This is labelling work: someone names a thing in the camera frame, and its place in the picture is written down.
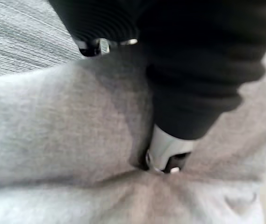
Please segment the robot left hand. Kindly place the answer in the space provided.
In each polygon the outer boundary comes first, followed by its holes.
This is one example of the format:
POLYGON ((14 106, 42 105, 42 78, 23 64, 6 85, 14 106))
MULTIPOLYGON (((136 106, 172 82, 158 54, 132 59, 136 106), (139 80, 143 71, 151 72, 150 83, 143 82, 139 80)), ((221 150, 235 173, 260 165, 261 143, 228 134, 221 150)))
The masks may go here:
POLYGON ((51 0, 84 57, 140 44, 153 97, 149 170, 182 169, 194 142, 265 74, 266 0, 51 0))

